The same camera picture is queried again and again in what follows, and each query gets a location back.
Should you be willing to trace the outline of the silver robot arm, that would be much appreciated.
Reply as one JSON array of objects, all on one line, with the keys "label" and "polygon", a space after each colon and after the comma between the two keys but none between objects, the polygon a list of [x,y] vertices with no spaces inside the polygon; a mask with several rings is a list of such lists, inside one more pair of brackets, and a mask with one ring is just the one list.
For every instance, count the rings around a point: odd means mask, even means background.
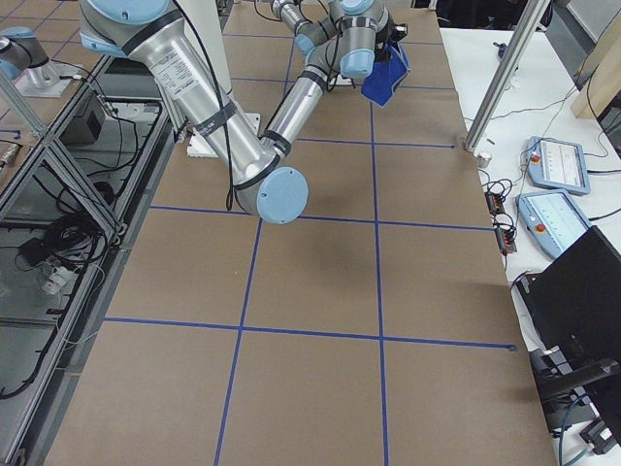
[{"label": "silver robot arm", "polygon": [[401,47],[408,34],[382,1],[332,1],[311,21],[297,1],[274,1],[276,20],[295,35],[305,67],[272,119],[257,134],[243,109],[218,82],[204,48],[184,28],[191,20],[172,1],[82,1],[85,48],[144,64],[229,171],[228,203],[274,224],[296,219],[309,198],[305,177],[285,165],[315,107],[336,76],[360,80],[362,93],[383,106],[409,72]]},{"label": "silver robot arm", "polygon": [[294,44],[304,55],[325,44],[337,34],[337,27],[329,14],[312,21],[302,12],[300,1],[275,0],[271,2],[271,10],[274,17],[283,22],[294,34]]}]

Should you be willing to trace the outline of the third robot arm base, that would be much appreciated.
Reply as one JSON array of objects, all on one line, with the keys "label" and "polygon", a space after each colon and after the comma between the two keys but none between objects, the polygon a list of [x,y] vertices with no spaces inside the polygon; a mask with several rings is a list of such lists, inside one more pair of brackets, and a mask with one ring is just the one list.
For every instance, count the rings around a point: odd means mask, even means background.
[{"label": "third robot arm base", "polygon": [[1,73],[25,97],[60,98],[69,85],[34,32],[25,26],[1,31]]}]

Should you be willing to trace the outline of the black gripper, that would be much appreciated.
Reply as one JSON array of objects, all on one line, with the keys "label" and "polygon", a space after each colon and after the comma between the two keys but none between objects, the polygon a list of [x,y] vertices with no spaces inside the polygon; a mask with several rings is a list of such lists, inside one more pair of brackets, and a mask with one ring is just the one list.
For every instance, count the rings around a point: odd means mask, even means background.
[{"label": "black gripper", "polygon": [[376,61],[387,61],[390,58],[389,46],[395,47],[408,35],[408,25],[404,22],[396,23],[390,13],[386,21],[376,34]]}]

